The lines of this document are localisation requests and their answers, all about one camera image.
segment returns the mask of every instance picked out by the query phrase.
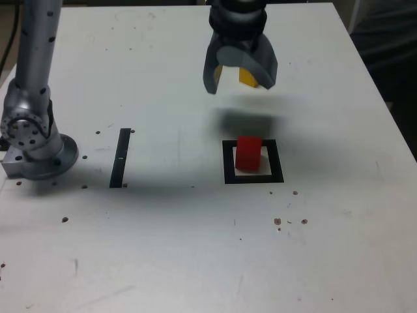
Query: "white tabletop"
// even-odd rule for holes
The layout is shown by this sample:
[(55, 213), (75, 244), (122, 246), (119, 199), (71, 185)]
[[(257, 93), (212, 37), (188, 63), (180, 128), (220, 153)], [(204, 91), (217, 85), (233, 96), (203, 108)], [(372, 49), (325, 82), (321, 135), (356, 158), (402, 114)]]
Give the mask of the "white tabletop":
[[(0, 171), (0, 312), (417, 311), (404, 139), (333, 5), (267, 12), (276, 86), (225, 68), (214, 96), (209, 7), (63, 9), (51, 97), (80, 158), (20, 186)], [(224, 184), (228, 114), (274, 119), (284, 183)], [(120, 128), (128, 188), (109, 189)]]

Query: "red block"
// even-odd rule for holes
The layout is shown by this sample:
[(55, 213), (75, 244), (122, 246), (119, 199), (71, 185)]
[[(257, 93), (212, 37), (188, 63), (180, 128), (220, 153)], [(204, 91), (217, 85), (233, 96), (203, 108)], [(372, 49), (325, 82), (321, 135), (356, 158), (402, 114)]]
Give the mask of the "red block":
[(235, 168), (258, 171), (261, 163), (262, 138), (240, 136), (237, 140)]

